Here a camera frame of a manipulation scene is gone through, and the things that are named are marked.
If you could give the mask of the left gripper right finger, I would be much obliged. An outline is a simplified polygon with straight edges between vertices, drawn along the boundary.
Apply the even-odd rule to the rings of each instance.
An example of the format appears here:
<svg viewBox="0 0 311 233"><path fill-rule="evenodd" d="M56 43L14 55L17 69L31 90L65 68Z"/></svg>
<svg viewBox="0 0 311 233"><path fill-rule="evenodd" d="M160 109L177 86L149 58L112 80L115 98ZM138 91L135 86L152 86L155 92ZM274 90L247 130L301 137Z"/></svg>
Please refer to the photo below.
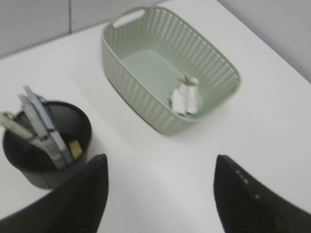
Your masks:
<svg viewBox="0 0 311 233"><path fill-rule="evenodd" d="M309 233L310 213L288 202L227 155L216 159L213 193L226 233Z"/></svg>

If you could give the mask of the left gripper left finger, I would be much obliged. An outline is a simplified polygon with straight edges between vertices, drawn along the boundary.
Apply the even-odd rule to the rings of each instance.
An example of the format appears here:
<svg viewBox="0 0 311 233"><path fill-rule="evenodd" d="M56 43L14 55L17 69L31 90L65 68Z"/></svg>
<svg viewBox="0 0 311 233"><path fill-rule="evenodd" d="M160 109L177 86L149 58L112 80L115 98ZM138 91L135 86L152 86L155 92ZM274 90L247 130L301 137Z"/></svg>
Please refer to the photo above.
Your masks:
<svg viewBox="0 0 311 233"><path fill-rule="evenodd" d="M108 162L94 156L52 192L0 221L2 233L95 233L108 197Z"/></svg>

